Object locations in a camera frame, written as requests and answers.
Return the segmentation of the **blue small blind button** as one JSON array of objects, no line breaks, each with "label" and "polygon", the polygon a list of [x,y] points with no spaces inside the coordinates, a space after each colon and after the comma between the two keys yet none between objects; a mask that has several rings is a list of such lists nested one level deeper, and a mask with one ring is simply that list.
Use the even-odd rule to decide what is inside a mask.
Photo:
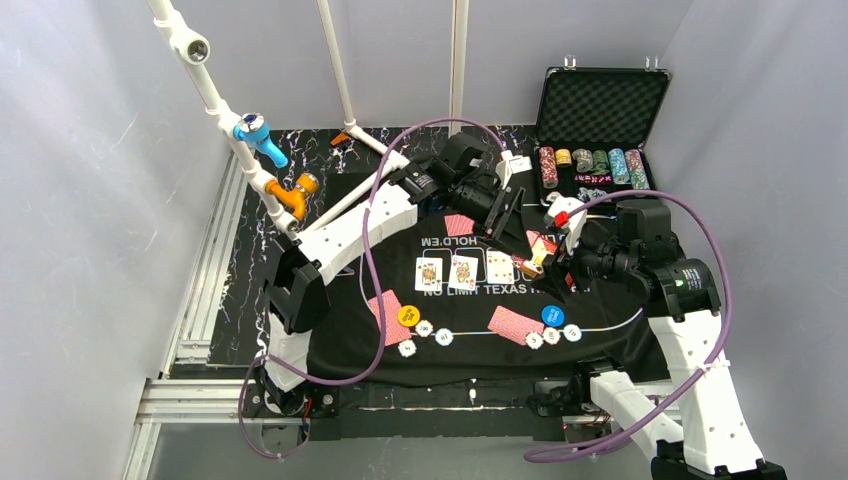
[{"label": "blue small blind button", "polygon": [[548,327],[560,328],[565,324],[565,312],[559,306],[547,305],[540,313],[540,320]]}]

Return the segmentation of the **yellow big blind button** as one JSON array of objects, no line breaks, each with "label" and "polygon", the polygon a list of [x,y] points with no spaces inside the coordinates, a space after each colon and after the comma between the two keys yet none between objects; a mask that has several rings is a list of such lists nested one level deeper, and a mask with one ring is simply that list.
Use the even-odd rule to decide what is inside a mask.
[{"label": "yellow big blind button", "polygon": [[403,305],[397,312],[397,321],[404,327],[415,327],[421,321],[420,310],[414,305]]}]

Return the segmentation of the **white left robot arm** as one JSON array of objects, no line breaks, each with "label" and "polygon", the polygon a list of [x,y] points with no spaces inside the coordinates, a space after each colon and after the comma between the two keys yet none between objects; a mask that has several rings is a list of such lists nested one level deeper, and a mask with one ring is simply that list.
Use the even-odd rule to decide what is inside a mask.
[{"label": "white left robot arm", "polygon": [[530,170],[526,156],[508,149],[491,169],[478,166],[483,144],[457,133],[437,156],[411,161],[388,146],[376,172],[305,231],[289,240],[263,292],[271,333],[263,369],[269,386],[288,393],[304,382],[310,333],[330,313],[328,286],[355,259],[373,269],[372,247],[445,209],[472,222],[472,232],[494,249],[521,258],[531,247],[521,218]]}]

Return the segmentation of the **light blue chip row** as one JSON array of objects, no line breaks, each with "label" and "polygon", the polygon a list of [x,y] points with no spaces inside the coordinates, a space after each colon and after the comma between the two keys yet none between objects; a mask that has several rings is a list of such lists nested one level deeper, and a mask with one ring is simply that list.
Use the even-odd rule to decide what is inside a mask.
[{"label": "light blue chip row", "polygon": [[567,341],[576,343],[581,340],[583,332],[577,325],[568,324],[562,328],[562,335]]},{"label": "light blue chip row", "polygon": [[441,328],[434,333],[434,339],[438,345],[450,346],[454,341],[454,334],[450,329]]}]

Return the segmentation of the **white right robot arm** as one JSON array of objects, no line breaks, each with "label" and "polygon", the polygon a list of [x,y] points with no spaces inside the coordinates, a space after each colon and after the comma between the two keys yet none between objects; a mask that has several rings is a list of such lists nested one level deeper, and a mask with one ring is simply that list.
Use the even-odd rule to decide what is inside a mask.
[{"label": "white right robot arm", "polygon": [[602,233],[574,198],[549,209],[565,232],[555,262],[578,286],[592,279],[624,285],[643,307],[667,363],[673,389],[654,402],[622,370],[590,370],[591,401],[618,430],[564,447],[564,460],[606,454],[627,443],[647,457],[655,479],[782,479],[750,433],[724,344],[732,320],[725,275],[686,258],[671,228],[672,197],[655,191],[615,194],[616,229]]}]

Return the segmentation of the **queen of hearts card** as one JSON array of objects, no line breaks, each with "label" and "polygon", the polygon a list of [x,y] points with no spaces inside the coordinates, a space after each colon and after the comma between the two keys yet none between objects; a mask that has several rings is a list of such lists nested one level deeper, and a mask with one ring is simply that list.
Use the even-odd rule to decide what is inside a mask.
[{"label": "queen of hearts card", "polygon": [[450,262],[448,287],[459,291],[474,291],[477,285],[479,259],[453,255]]}]

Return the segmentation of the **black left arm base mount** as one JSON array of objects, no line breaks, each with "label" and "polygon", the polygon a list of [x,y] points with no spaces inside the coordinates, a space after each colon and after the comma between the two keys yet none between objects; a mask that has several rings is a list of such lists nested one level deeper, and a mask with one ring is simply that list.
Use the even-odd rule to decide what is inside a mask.
[{"label": "black left arm base mount", "polygon": [[[284,461],[304,450],[311,442],[312,421],[333,418],[338,415],[341,388],[322,384],[305,383],[290,392],[283,392],[268,378],[259,375],[244,379],[237,396],[236,419],[247,447],[262,458]],[[288,450],[281,447],[268,448],[258,443],[248,432],[250,419],[293,420],[295,443]]]}]

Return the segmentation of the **red card player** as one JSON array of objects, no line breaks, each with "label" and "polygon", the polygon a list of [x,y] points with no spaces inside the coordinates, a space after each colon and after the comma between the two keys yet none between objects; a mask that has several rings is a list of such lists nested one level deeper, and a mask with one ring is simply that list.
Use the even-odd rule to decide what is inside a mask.
[{"label": "red card player", "polygon": [[521,346],[526,346],[526,335],[529,332],[538,332],[542,335],[545,325],[537,320],[507,309],[506,307],[498,306],[495,309],[487,328],[489,331],[507,340]]},{"label": "red card player", "polygon": [[384,291],[381,295],[384,304],[386,315],[386,327],[388,328],[385,334],[385,346],[399,344],[403,341],[412,338],[411,331],[408,327],[402,325],[398,319],[398,314],[402,307],[395,292],[393,290]]}]

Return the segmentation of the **red card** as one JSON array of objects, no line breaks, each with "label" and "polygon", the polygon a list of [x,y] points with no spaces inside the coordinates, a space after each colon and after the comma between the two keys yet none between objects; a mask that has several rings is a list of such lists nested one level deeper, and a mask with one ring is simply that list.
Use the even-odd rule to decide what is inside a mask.
[{"label": "red card", "polygon": [[450,214],[444,217],[446,234],[449,237],[467,236],[473,234],[474,221],[461,214]]}]

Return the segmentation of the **white chip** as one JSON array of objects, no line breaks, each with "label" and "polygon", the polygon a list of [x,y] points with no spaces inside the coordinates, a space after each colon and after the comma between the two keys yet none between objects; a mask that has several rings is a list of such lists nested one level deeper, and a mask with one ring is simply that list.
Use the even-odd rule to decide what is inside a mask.
[{"label": "white chip", "polygon": [[562,333],[559,329],[547,327],[542,332],[543,340],[549,345],[556,345],[562,340]]},{"label": "white chip", "polygon": [[414,330],[419,337],[426,338],[434,332],[434,326],[427,320],[421,320],[415,325]]},{"label": "white chip", "polygon": [[538,350],[544,345],[544,339],[538,332],[529,332],[525,337],[525,345],[532,350]]}]

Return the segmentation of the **jack of clubs card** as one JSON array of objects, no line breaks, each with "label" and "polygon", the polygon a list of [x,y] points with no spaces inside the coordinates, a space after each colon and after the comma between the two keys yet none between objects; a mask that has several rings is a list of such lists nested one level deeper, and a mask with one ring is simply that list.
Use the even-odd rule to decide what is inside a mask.
[{"label": "jack of clubs card", "polygon": [[414,273],[414,288],[419,292],[437,292],[442,288],[443,259],[418,257]]}]

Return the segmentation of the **playing card deck box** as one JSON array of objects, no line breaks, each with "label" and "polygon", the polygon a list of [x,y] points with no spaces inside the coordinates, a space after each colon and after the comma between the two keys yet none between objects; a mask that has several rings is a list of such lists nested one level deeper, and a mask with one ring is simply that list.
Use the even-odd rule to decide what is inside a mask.
[{"label": "playing card deck box", "polygon": [[527,260],[521,260],[518,263],[518,268],[522,273],[528,275],[531,278],[535,278],[543,273],[543,261],[546,257],[550,255],[554,255],[557,251],[557,245],[552,241],[546,241],[548,251],[545,253],[539,252],[534,253],[532,251],[532,257]]}]

